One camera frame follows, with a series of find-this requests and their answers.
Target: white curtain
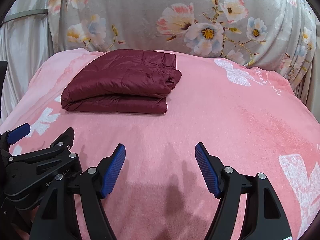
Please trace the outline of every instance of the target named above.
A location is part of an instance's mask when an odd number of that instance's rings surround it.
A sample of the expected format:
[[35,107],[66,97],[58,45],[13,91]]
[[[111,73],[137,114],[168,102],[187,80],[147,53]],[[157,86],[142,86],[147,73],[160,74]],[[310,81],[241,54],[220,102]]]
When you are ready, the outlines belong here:
[[[44,9],[47,4],[48,0],[16,0],[7,16]],[[52,54],[46,14],[24,17],[2,25],[0,60],[8,62],[8,70],[2,92],[0,124],[21,100],[35,72]]]

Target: folded jacket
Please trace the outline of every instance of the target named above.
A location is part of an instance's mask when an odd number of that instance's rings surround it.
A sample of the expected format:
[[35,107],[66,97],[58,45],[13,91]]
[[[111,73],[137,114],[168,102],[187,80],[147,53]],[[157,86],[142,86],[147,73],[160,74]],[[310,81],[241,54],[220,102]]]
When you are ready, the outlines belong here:
[[163,114],[181,78],[175,54],[119,49],[82,69],[61,95],[68,111]]

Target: gray fabric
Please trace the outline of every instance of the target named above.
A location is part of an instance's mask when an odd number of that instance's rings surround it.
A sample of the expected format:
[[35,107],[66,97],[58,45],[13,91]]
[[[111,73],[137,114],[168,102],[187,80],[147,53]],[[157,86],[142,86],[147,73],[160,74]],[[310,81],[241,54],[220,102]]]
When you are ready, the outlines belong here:
[[49,24],[55,52],[129,48],[225,57],[277,71],[297,94],[316,44],[305,0],[50,0]]
[[307,76],[310,76],[310,82],[306,106],[318,122],[320,122],[320,37],[317,37],[316,53],[312,62],[312,71],[308,72]]
[[[27,11],[43,10],[49,0],[16,0],[6,18]],[[53,55],[52,39],[46,14],[18,18],[0,28],[0,60],[8,62],[4,80],[0,124],[12,112],[28,90],[40,66]]]

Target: white butterfly print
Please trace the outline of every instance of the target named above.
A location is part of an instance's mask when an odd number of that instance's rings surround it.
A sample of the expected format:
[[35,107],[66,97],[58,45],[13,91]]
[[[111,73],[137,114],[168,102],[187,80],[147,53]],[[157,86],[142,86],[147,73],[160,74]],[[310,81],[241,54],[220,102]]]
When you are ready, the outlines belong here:
[[58,102],[58,103],[61,103],[61,95],[57,96],[54,101]]
[[308,178],[305,163],[300,154],[281,155],[279,162],[298,201],[301,226],[297,239],[308,229],[320,209],[320,168],[316,162]]
[[39,119],[30,125],[30,133],[26,137],[30,137],[34,131],[36,131],[39,135],[43,135],[44,132],[50,127],[50,123],[55,122],[60,115],[50,114],[52,111],[53,109],[49,107],[44,109]]
[[19,144],[17,144],[13,149],[12,156],[20,155],[21,152],[22,152],[22,147]]
[[224,59],[214,59],[215,64],[220,67],[223,67],[227,71],[227,78],[232,83],[250,87],[251,84],[248,79],[257,82],[262,85],[262,83],[256,81],[247,71],[243,71],[241,69],[233,68],[232,63],[224,60]]

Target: yellow flower center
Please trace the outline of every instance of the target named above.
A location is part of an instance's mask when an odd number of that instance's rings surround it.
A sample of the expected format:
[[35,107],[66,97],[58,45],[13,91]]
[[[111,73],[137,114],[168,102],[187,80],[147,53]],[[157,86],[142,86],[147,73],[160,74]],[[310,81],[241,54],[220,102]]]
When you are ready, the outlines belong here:
[[257,29],[254,29],[252,31],[252,35],[255,36],[255,37],[259,37],[260,36],[260,32]]
[[206,38],[207,40],[212,40],[214,37],[214,30],[209,28],[205,28],[204,30],[201,31],[201,33],[204,36],[204,38]]
[[77,33],[77,32],[76,32],[76,31],[74,31],[74,30],[70,30],[70,31],[68,31],[67,35],[68,35],[68,36],[70,36],[70,37],[72,37],[72,38],[75,38],[75,39],[78,39],[78,38],[79,38],[79,36],[80,36],[80,34],[79,34],[79,33]]

